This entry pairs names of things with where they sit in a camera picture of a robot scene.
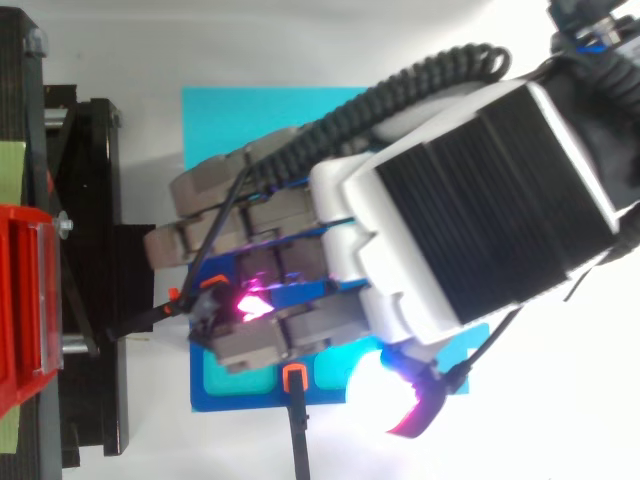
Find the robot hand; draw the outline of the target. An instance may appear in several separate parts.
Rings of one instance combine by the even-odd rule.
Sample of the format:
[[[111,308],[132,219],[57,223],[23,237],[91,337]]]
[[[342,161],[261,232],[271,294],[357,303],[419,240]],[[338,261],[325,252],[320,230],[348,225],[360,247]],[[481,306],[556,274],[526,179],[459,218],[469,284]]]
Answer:
[[[385,145],[345,154],[320,148],[302,163],[306,131],[272,132],[214,157],[173,183],[184,224],[237,176],[283,158],[288,182],[270,189],[286,219],[237,220],[221,253],[252,260],[245,279],[198,281],[152,311],[180,313],[190,339],[231,371],[317,354],[363,337],[378,390],[401,406],[386,430],[422,434],[472,368],[446,372],[437,354],[457,334],[528,302],[634,243],[639,116],[570,82],[514,80],[378,120]]]

